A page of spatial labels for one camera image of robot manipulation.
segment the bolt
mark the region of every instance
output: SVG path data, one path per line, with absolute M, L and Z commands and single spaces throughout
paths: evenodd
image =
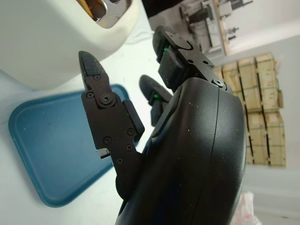
M 132 145 L 131 145 L 131 144 L 128 144 L 128 145 L 126 146 L 126 149 L 127 149 L 127 151 L 131 151 L 131 150 L 132 150 Z
M 103 143 L 104 144 L 110 144 L 112 142 L 112 139 L 110 138 L 110 137 L 105 137 L 104 139 L 103 139 Z
M 123 159 L 122 158 L 117 158 L 117 164 L 121 165 L 123 162 Z
M 222 88 L 224 86 L 223 82 L 218 79 L 213 79 L 212 82 Z
M 135 131 L 134 131 L 132 128 L 129 128 L 129 129 L 127 130 L 127 134 L 128 134 L 129 136 L 132 136 L 132 135 L 135 134 Z
M 94 94 L 92 92 L 89 92 L 86 94 L 86 97 L 88 98 L 93 98 L 94 97 Z
M 113 101 L 113 98 L 110 94 L 103 94 L 100 98 L 100 102 L 104 105 L 109 105 Z

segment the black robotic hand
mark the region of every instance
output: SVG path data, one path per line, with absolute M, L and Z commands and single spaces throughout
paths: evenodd
M 143 153 L 134 147 L 144 127 L 131 101 L 121 102 L 99 62 L 79 52 L 82 102 L 94 143 L 102 157 L 112 157 L 124 199 L 116 224 L 229 224 L 246 159 L 241 102 L 193 43 L 158 27 L 153 46 L 159 73 L 174 95 L 141 77 L 155 126 Z

